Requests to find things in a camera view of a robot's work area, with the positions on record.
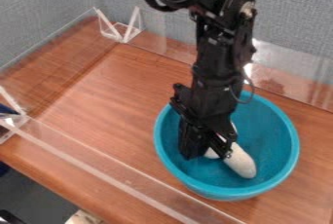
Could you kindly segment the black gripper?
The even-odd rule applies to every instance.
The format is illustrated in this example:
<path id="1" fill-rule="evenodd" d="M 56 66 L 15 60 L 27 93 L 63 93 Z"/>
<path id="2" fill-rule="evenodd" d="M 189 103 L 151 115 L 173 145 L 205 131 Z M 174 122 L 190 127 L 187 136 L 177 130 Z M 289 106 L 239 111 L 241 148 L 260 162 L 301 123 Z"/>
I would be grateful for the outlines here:
<path id="1" fill-rule="evenodd" d="M 202 157 L 229 159 L 238 132 L 230 115 L 238 105 L 243 76 L 193 73 L 191 87 L 175 83 L 170 105 L 182 116 L 178 129 L 178 150 L 186 160 Z"/>

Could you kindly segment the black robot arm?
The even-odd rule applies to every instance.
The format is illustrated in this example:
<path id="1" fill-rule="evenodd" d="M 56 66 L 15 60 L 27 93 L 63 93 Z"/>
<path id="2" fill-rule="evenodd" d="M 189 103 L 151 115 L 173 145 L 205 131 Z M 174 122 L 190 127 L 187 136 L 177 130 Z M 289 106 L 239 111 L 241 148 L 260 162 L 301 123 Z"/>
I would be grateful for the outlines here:
<path id="1" fill-rule="evenodd" d="M 222 159 L 235 151 L 230 115 L 249 81 L 245 65 L 257 51 L 253 29 L 256 0 L 145 0 L 161 12 L 186 9 L 197 23 L 197 60 L 190 86 L 173 85 L 170 106 L 181 116 L 178 149 L 185 159 L 214 151 Z"/>

